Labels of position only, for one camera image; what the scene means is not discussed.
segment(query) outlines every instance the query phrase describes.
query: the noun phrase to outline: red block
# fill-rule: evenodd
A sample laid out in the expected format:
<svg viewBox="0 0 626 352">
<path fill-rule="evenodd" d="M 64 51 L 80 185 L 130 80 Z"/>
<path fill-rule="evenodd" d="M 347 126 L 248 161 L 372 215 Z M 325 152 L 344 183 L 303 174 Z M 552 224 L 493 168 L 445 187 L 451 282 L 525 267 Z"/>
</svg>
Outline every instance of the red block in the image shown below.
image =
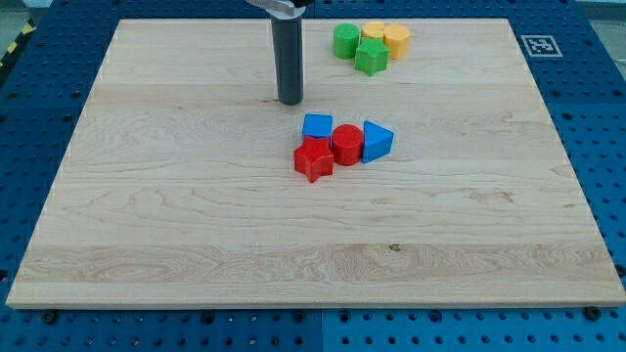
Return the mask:
<svg viewBox="0 0 626 352">
<path fill-rule="evenodd" d="M 295 171 L 303 173 L 311 183 L 320 176 L 333 175 L 334 156 L 328 138 L 304 136 L 302 145 L 293 151 Z"/>
<path fill-rule="evenodd" d="M 359 162 L 363 153 L 363 131 L 355 125 L 343 124 L 333 131 L 333 154 L 339 165 Z"/>
</svg>

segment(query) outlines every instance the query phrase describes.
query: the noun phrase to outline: red cylinder block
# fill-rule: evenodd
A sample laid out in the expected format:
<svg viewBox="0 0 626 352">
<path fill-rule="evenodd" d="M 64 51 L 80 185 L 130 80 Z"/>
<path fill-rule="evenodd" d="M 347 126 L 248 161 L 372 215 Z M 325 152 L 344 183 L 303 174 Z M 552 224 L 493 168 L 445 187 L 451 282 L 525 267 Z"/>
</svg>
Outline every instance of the red cylinder block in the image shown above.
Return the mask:
<svg viewBox="0 0 626 352">
<path fill-rule="evenodd" d="M 333 131 L 332 145 L 336 163 L 354 165 L 363 153 L 363 131 L 355 125 L 340 125 Z"/>
</svg>

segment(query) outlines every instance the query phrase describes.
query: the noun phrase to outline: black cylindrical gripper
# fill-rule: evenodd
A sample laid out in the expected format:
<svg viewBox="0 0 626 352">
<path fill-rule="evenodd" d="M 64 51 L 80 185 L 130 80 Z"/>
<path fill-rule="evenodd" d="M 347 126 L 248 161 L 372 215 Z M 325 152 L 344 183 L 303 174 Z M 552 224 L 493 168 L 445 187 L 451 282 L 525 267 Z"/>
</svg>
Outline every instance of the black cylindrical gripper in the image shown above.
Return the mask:
<svg viewBox="0 0 626 352">
<path fill-rule="evenodd" d="M 302 16 L 280 20 L 272 16 L 278 100 L 285 105 L 302 101 Z"/>
</svg>

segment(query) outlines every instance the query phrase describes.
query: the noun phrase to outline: blue triangular prism block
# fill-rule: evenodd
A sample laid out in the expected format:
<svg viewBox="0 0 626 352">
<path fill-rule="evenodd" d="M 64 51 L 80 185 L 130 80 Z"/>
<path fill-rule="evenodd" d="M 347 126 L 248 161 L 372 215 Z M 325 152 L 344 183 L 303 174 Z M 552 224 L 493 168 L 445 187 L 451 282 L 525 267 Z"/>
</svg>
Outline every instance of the blue triangular prism block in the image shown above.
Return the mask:
<svg viewBox="0 0 626 352">
<path fill-rule="evenodd" d="M 391 152 L 393 132 L 374 122 L 363 122 L 363 163 L 370 162 Z"/>
</svg>

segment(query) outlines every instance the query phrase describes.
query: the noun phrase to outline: yellow and black tape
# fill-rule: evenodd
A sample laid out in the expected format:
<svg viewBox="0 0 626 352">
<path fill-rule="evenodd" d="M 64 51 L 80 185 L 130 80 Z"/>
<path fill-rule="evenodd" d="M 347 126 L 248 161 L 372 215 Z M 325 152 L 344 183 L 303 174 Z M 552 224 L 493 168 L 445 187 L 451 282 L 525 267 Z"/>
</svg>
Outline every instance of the yellow and black tape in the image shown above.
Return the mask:
<svg viewBox="0 0 626 352">
<path fill-rule="evenodd" d="M 9 78 L 9 74 L 11 74 L 13 67 L 18 62 L 20 55 L 26 48 L 26 44 L 30 41 L 35 29 L 37 29 L 35 22 L 32 19 L 28 20 L 16 40 L 7 48 L 6 54 L 2 57 L 2 60 L 0 60 L 0 87 L 2 87 L 7 81 L 7 78 Z"/>
</svg>

